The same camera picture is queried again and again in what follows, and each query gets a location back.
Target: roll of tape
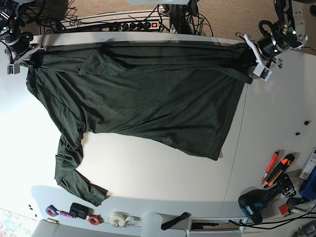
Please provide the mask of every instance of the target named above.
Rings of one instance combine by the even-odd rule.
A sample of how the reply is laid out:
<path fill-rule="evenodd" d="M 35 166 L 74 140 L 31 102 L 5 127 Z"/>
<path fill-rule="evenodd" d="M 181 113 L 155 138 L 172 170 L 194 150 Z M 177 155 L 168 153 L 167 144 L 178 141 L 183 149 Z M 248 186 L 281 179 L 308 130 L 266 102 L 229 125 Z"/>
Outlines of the roll of tape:
<path fill-rule="evenodd" d="M 50 205 L 46 208 L 46 213 L 52 217 L 57 216 L 57 209 L 53 205 Z"/>
<path fill-rule="evenodd" d="M 125 225 L 125 217 L 117 212 L 114 212 L 110 217 L 109 217 L 109 222 L 112 225 L 118 225 L 120 227 Z"/>
<path fill-rule="evenodd" d="M 100 217 L 97 215 L 91 215 L 89 216 L 89 223 L 92 225 L 99 225 L 100 224 Z"/>

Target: power drill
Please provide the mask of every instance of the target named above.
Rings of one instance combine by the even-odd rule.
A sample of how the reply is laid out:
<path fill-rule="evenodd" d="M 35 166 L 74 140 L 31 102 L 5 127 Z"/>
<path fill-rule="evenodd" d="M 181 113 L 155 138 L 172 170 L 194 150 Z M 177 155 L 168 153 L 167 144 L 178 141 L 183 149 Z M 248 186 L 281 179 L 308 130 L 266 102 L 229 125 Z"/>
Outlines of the power drill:
<path fill-rule="evenodd" d="M 277 184 L 266 190 L 252 190 L 238 198 L 239 207 L 245 213 L 246 217 L 250 218 L 254 224 L 262 223 L 261 210 L 268 206 L 278 194 L 283 194 L 289 198 L 296 195 L 294 186 L 287 174 L 279 177 Z"/>

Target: white tape roll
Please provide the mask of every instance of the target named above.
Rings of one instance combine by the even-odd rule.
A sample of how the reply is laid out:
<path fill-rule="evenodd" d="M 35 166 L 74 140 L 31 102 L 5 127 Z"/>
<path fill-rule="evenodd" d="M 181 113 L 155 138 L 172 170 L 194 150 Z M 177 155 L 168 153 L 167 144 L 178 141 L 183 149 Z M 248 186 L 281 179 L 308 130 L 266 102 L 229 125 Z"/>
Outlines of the white tape roll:
<path fill-rule="evenodd" d="M 109 222 L 112 225 L 118 225 L 120 227 L 125 225 L 125 217 L 117 212 L 114 212 L 110 217 L 109 217 Z"/>

